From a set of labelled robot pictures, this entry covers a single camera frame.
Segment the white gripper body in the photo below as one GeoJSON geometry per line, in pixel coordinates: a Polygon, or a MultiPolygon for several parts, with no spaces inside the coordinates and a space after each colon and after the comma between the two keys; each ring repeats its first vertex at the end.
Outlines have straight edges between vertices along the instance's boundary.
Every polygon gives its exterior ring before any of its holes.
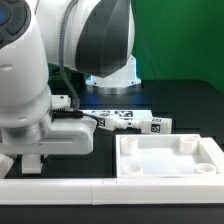
{"type": "Polygon", "coordinates": [[[67,95],[49,95],[42,101],[9,107],[0,113],[0,153],[89,154],[97,121],[75,114],[67,95]]]}

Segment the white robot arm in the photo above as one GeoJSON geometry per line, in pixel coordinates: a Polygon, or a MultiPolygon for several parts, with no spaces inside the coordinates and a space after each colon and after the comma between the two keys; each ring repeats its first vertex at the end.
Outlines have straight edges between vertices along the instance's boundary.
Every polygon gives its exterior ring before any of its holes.
{"type": "Polygon", "coordinates": [[[97,122],[48,67],[130,85],[133,43],[131,0],[0,0],[0,153],[90,153],[97,122]]]}

